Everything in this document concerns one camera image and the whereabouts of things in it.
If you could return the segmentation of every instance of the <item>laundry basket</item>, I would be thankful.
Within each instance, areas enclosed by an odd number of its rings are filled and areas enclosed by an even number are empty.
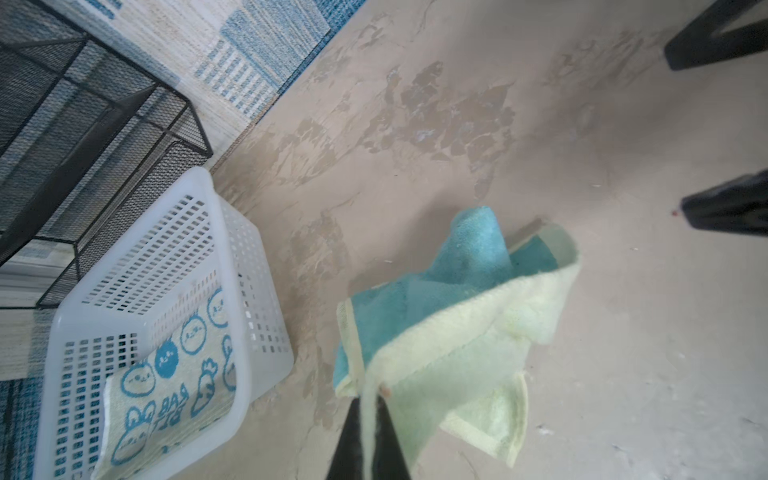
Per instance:
[[[61,302],[45,362],[35,479],[90,478],[107,377],[156,349],[219,287],[237,366],[232,408],[135,478],[168,478],[225,443],[248,405],[293,367],[259,231],[216,195],[207,170],[194,167]]]

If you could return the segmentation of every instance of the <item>black mesh shelf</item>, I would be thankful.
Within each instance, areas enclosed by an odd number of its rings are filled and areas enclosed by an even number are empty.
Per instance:
[[[143,104],[127,111],[124,99],[139,93]],[[144,210],[212,151],[182,94],[37,0],[0,2],[3,240],[18,235],[15,219],[35,211],[35,197],[61,178],[105,112],[119,108],[128,112],[125,122],[102,135],[104,147],[84,174],[70,178],[73,187],[35,234],[75,252],[40,307],[57,306]]]

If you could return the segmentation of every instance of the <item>metal mesh panel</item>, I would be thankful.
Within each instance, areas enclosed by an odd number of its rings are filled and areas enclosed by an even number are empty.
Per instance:
[[[77,256],[38,304],[58,304],[160,193],[212,152],[194,109],[173,88],[38,0],[0,2],[3,236],[49,181],[62,185],[97,119],[143,91],[144,103],[100,137],[65,197],[49,203],[46,215],[55,212],[37,237],[72,243]]]

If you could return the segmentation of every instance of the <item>towel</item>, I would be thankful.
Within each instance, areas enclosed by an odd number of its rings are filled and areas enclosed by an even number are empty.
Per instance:
[[[92,479],[130,478],[229,412],[236,376],[228,327],[219,288],[146,359],[107,380]]]
[[[572,239],[543,223],[507,249],[495,215],[461,212],[432,265],[339,304],[333,385],[361,396],[364,478],[376,397],[387,401],[406,463],[438,428],[512,466],[528,412],[525,357],[551,341],[579,270]]]

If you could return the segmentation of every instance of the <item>beige floor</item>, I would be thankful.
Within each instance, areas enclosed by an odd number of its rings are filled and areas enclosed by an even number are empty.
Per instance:
[[[671,72],[694,0],[368,0],[215,175],[260,229],[296,353],[178,478],[324,478],[336,303],[428,265],[460,209],[584,252],[528,362],[510,472],[438,433],[415,478],[768,477],[768,243],[679,199],[768,167],[768,54]]]

